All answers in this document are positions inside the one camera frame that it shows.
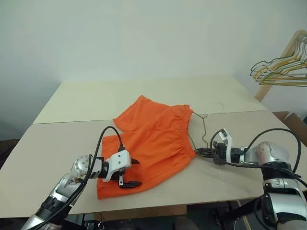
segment table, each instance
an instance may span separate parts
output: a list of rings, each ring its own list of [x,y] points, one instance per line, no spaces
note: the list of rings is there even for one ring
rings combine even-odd
[[[230,79],[235,82],[234,85],[241,87],[233,78]],[[227,86],[220,90],[229,95],[232,92]],[[246,146],[265,129],[285,127],[271,112],[257,101],[254,102],[251,96],[246,101],[244,97],[240,98],[236,93],[234,95],[238,98],[235,104],[245,104],[247,111],[209,115],[206,118],[208,140],[215,131],[225,127],[236,146]],[[195,94],[194,99],[199,100],[199,95]],[[214,103],[215,99],[208,98],[208,101],[207,103]],[[224,108],[231,108],[227,100],[223,103]],[[0,171],[0,202],[5,207],[0,209],[0,217],[26,217],[35,213],[52,187],[69,172],[75,159],[94,152],[101,130],[111,124],[111,120],[85,120],[31,125]],[[193,115],[189,122],[189,133],[197,147],[203,146],[203,130],[200,127],[202,120]],[[263,140],[286,148],[290,152],[291,163],[294,164],[297,146],[291,135],[275,131],[263,135],[257,143]],[[304,180],[307,179],[306,164],[303,163],[307,160],[306,155],[307,149],[302,146],[297,173]],[[169,180],[138,194],[97,200],[96,181],[91,180],[72,208],[71,214],[251,198],[263,193],[261,183],[262,176],[258,169],[219,166],[214,165],[211,159],[196,158]]]

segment orange shorts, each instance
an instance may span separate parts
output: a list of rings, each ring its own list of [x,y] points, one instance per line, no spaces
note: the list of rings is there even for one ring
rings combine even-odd
[[[97,180],[98,199],[138,193],[152,188],[184,169],[195,157],[188,136],[192,114],[188,105],[168,106],[140,96],[113,121],[123,132],[126,150],[140,164],[126,170],[124,180],[140,181],[135,188],[119,188],[118,182]],[[118,137],[103,138],[102,156],[107,159],[118,150]]]

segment hanger rack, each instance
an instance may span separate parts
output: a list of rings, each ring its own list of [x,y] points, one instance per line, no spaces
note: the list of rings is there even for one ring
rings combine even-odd
[[[305,30],[299,30],[296,31],[291,38],[290,42],[288,43],[286,49],[281,55],[281,58],[291,56],[295,51],[295,40],[301,36],[301,35],[307,35],[307,32]],[[272,85],[261,85],[260,89],[257,91],[255,98],[258,101],[262,101],[265,95],[269,92]]]

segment white wall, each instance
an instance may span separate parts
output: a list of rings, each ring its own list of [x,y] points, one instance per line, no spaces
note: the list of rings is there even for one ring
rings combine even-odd
[[[306,0],[1,1],[0,138],[20,137],[68,79],[233,74],[255,94],[250,67],[306,22]],[[274,87],[264,104],[304,115],[307,92]]]

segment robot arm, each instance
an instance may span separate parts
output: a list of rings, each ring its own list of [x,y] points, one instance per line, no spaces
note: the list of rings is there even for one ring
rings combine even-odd
[[[263,166],[264,195],[261,210],[264,222],[278,230],[307,229],[307,202],[292,174],[289,153],[271,142],[262,142],[253,148],[233,148],[232,138],[222,129],[223,143],[214,143],[217,164]]]
[[[22,230],[28,230],[44,222],[64,207],[65,203],[76,193],[85,179],[89,167],[89,158],[91,158],[91,162],[93,162],[94,158],[91,155],[81,156],[74,162],[71,171],[60,179],[57,185],[51,190],[47,199],[42,203],[40,209],[28,219]],[[118,181],[120,188],[139,186],[141,182],[133,181],[125,183],[123,180],[125,170],[135,163],[139,162],[135,159],[131,159],[126,150],[112,155],[106,161],[104,161],[103,158],[96,158],[89,179],[102,178],[104,182],[115,180]],[[42,229],[61,229],[63,220],[67,217],[70,209],[76,203],[81,193],[82,191],[70,202],[70,205],[53,217]]]

